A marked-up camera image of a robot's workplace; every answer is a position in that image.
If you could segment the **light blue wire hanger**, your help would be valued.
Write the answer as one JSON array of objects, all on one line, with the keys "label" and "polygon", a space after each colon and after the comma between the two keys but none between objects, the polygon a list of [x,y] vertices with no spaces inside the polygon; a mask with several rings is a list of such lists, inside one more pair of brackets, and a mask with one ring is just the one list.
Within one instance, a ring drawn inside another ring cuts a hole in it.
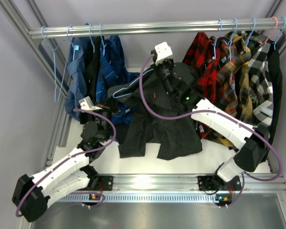
[{"label": "light blue wire hanger", "polygon": [[[153,72],[153,68],[144,71],[143,74],[142,74],[142,76],[145,76],[146,74],[151,73],[151,72]],[[126,93],[126,94],[123,94],[123,95],[118,95],[118,94],[120,94],[120,93],[122,93],[122,92],[124,92],[124,91],[126,91],[126,90],[128,90],[128,89],[130,89],[132,86],[134,86],[135,83],[139,82],[139,80],[140,80],[140,76],[138,76],[136,79],[134,79],[132,82],[130,82],[127,87],[123,87],[123,88],[118,89],[117,91],[115,91],[115,92],[112,94],[112,97],[113,97],[114,99],[118,99],[118,98],[125,97],[125,96],[127,96],[127,95],[132,94],[132,93]]]}]

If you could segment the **dark grey pinstripe shirt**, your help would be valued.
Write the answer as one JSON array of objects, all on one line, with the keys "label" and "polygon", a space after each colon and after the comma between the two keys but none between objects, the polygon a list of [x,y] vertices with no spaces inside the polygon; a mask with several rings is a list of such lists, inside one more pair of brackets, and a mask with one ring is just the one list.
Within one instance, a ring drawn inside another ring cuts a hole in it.
[{"label": "dark grey pinstripe shirt", "polygon": [[[121,158],[145,156],[147,143],[159,143],[158,159],[173,160],[177,157],[200,153],[203,149],[196,132],[196,122],[190,117],[178,120],[163,120],[151,115],[145,108],[138,82],[109,88],[112,96],[119,89],[129,89],[118,101],[134,109],[125,140],[118,146]],[[177,116],[162,82],[154,73],[143,79],[143,93],[149,107],[161,116]]]}]

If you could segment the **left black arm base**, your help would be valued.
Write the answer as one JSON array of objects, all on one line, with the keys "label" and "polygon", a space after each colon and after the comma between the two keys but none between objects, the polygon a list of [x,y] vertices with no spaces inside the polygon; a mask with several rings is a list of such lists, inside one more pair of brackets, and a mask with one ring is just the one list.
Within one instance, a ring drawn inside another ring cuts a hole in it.
[{"label": "left black arm base", "polygon": [[87,165],[80,169],[89,179],[88,186],[81,191],[112,191],[113,176],[100,175],[94,167]]}]

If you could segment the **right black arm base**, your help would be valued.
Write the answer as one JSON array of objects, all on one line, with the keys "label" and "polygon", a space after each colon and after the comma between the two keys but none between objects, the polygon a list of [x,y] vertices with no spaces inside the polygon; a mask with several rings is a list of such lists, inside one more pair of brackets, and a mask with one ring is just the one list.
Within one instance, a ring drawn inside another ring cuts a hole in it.
[{"label": "right black arm base", "polygon": [[198,176],[198,186],[200,191],[240,191],[241,181],[239,176],[235,176],[230,181],[224,181],[217,175]]}]

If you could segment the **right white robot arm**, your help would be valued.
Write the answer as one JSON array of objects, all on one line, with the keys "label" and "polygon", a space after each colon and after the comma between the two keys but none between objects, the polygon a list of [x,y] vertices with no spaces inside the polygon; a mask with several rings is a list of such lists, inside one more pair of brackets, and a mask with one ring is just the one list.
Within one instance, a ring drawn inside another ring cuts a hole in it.
[{"label": "right white robot arm", "polygon": [[267,128],[243,123],[214,106],[193,88],[197,73],[189,66],[166,59],[155,61],[154,69],[178,114],[191,113],[192,119],[222,135],[238,150],[219,166],[215,177],[227,183],[243,172],[254,172],[269,150]]}]

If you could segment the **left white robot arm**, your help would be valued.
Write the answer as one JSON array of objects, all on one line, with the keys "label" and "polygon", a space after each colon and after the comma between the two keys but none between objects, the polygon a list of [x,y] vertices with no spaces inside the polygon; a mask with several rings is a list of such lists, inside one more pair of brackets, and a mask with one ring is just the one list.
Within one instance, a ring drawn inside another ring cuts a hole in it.
[{"label": "left white robot arm", "polygon": [[118,101],[112,97],[93,104],[89,97],[80,100],[75,112],[94,116],[81,133],[81,142],[63,159],[43,171],[21,176],[16,184],[12,202],[15,215],[28,222],[39,219],[56,201],[83,188],[93,188],[99,177],[90,166],[116,138],[112,114],[119,111]]}]

